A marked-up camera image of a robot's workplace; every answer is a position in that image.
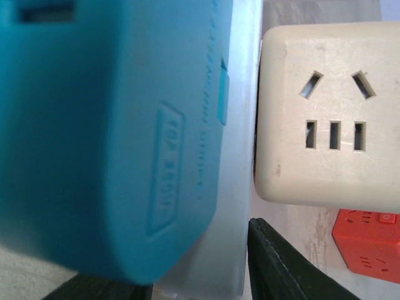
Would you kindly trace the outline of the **red cube socket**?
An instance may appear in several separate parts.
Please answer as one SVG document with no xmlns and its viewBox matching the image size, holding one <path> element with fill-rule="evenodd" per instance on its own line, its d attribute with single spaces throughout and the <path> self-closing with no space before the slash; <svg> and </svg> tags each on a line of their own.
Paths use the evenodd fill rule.
<svg viewBox="0 0 400 300">
<path fill-rule="evenodd" d="M 399 283 L 399 215 L 341 209 L 332 236 L 353 273 Z"/>
</svg>

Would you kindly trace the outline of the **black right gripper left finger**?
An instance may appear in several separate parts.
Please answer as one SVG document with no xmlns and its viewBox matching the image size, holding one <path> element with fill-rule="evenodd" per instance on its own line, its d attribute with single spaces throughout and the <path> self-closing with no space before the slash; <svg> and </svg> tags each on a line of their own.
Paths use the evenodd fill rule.
<svg viewBox="0 0 400 300">
<path fill-rule="evenodd" d="M 151 299 L 153 285 L 138 286 L 77 274 L 42 300 L 141 300 Z"/>
</svg>

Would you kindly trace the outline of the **white power strip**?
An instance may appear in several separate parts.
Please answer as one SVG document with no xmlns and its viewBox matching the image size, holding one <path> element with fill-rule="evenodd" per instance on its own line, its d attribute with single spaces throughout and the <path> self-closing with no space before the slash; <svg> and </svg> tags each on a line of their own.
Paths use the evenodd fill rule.
<svg viewBox="0 0 400 300">
<path fill-rule="evenodd" d="M 153 299 L 242 299 L 258 90 L 262 1 L 234 1 L 224 127 L 214 218 L 202 238 L 158 282 Z"/>
</svg>

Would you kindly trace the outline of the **cyan socket block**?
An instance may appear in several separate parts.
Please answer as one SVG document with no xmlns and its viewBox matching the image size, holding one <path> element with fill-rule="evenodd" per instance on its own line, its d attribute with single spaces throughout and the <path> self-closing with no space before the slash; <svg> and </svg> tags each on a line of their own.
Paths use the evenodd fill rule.
<svg viewBox="0 0 400 300">
<path fill-rule="evenodd" d="M 214 217 L 232 1 L 1 2 L 1 244 L 162 278 Z"/>
</svg>

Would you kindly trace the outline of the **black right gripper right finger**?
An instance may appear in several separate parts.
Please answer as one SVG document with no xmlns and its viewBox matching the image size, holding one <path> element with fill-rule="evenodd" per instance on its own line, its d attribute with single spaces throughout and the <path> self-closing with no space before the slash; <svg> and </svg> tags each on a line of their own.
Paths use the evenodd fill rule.
<svg viewBox="0 0 400 300">
<path fill-rule="evenodd" d="M 248 267 L 253 299 L 359 299 L 311 264 L 262 218 L 249 221 Z"/>
</svg>

